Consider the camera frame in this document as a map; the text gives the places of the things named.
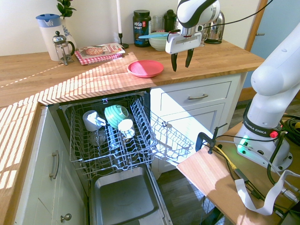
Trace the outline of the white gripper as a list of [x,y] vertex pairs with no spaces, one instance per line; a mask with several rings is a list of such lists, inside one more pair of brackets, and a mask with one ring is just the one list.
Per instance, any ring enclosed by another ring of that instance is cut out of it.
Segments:
[[194,48],[200,46],[201,39],[201,32],[197,32],[190,37],[184,37],[180,33],[168,34],[165,51],[171,54],[171,63],[174,72],[177,70],[177,53],[187,50],[185,67],[188,68],[193,57]]

